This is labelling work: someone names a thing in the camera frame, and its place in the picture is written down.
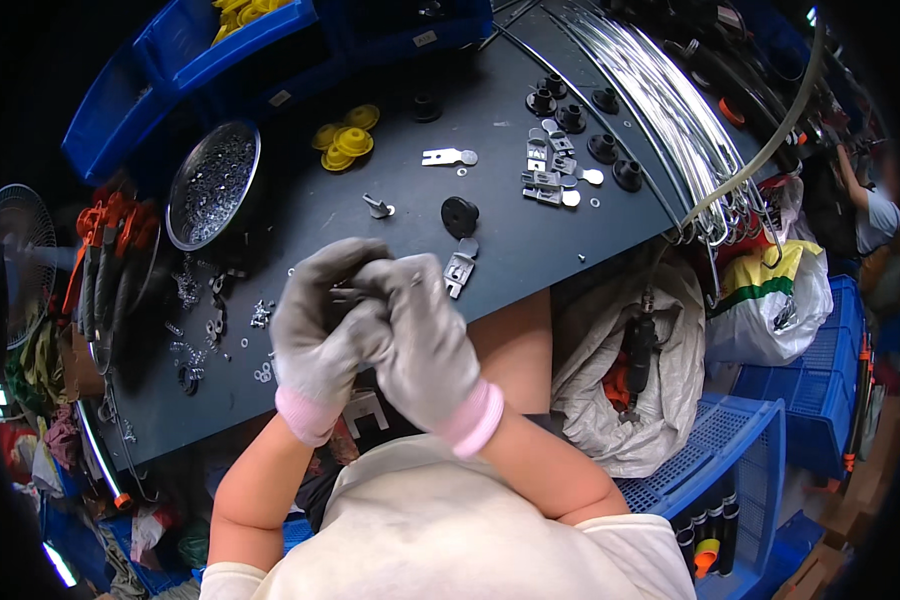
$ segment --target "clear plastic tube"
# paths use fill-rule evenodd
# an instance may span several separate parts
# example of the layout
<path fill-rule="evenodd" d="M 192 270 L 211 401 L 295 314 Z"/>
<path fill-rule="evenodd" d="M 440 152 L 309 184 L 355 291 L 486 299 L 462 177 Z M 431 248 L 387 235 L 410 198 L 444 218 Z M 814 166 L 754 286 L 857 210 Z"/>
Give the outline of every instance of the clear plastic tube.
<path fill-rule="evenodd" d="M 732 192 L 737 186 L 743 184 L 747 178 L 755 174 L 757 169 L 762 167 L 763 164 L 770 159 L 780 144 L 783 143 L 783 140 L 790 134 L 790 131 L 797 125 L 798 119 L 800 119 L 801 114 L 804 112 L 807 100 L 810 99 L 810 93 L 813 91 L 817 79 L 820 78 L 824 62 L 824 41 L 826 38 L 827 25 L 824 23 L 823 19 L 817 15 L 816 33 L 814 33 L 813 49 L 810 51 L 810 62 L 807 65 L 807 72 L 803 78 L 803 82 L 800 84 L 800 89 L 796 92 L 796 98 L 793 99 L 790 110 L 788 110 L 787 115 L 783 117 L 783 122 L 780 123 L 780 126 L 773 133 L 773 136 L 769 138 L 767 144 L 756 153 L 753 160 L 747 162 L 743 169 L 737 172 L 737 174 L 734 174 L 699 204 L 693 207 L 693 210 L 683 218 L 684 227 L 692 223 L 697 215 L 706 210 L 707 207 L 712 205 L 715 201 Z"/>

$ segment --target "hand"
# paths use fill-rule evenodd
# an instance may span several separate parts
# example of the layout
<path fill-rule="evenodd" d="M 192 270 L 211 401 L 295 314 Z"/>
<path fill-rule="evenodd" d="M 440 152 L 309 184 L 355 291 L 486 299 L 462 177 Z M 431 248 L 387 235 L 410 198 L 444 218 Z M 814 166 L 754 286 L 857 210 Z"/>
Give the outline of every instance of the hand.
<path fill-rule="evenodd" d="M 330 437 L 361 361 L 376 362 L 390 347 L 384 302 L 362 300 L 327 333 L 330 290 L 366 263 L 390 257 L 383 240 L 349 238 L 296 265 L 269 327 L 277 377 L 277 412 L 307 446 Z"/>
<path fill-rule="evenodd" d="M 377 260 L 352 282 L 389 301 L 391 348 L 375 364 L 386 399 L 415 426 L 444 438 L 457 456 L 476 454 L 500 424 L 503 392 L 480 378 L 467 324 L 450 304 L 437 258 Z"/>

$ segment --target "fan grille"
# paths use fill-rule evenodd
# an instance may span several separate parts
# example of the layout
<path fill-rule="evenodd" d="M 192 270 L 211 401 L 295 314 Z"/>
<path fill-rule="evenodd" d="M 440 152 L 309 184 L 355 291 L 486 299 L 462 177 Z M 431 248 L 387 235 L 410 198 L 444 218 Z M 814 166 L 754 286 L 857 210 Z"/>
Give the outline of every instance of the fan grille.
<path fill-rule="evenodd" d="M 14 183 L 0 188 L 0 244 L 10 299 L 6 348 L 12 350 L 26 342 L 47 315 L 57 275 L 54 223 L 30 187 Z"/>

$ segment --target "person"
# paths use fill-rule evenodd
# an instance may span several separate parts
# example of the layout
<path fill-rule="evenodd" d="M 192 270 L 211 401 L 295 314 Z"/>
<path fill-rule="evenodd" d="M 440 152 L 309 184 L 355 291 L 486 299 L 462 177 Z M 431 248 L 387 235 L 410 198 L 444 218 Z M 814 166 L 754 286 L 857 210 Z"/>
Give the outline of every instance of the person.
<path fill-rule="evenodd" d="M 882 189 L 869 189 L 863 185 L 866 182 L 866 168 L 858 168 L 854 172 L 847 147 L 843 144 L 837 146 L 837 160 L 840 181 L 856 208 L 857 252 L 861 258 L 865 258 L 880 246 L 890 243 L 900 228 L 900 179 L 897 162 L 893 154 L 888 152 L 881 165 Z M 860 164 L 868 164 L 864 156 L 860 157 Z"/>
<path fill-rule="evenodd" d="M 339 282 L 358 299 L 328 333 Z M 351 238 L 297 265 L 269 328 L 277 414 L 217 489 L 200 598 L 694 597 L 670 523 L 631 513 L 548 430 L 549 302 L 544 290 L 468 334 L 432 254 L 395 260 Z M 319 531 L 283 556 L 281 524 L 360 364 L 427 433 L 345 466 Z"/>

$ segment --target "white label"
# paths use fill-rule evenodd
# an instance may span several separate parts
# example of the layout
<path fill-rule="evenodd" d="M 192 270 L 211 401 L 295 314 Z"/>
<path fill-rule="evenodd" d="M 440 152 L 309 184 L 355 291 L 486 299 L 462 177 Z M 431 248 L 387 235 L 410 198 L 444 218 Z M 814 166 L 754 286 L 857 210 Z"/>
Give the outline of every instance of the white label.
<path fill-rule="evenodd" d="M 290 92 L 286 89 L 281 89 L 280 91 L 275 93 L 273 97 L 268 100 L 268 102 L 270 102 L 275 107 L 279 107 L 288 100 L 290 100 Z"/>
<path fill-rule="evenodd" d="M 422 33 L 420 33 L 420 35 L 418 35 L 417 37 L 415 37 L 413 39 L 413 43 L 416 44 L 417 48 L 420 48 L 420 46 L 426 46 L 430 42 L 436 42 L 436 41 L 437 41 L 437 34 L 434 33 L 434 30 L 423 31 Z"/>

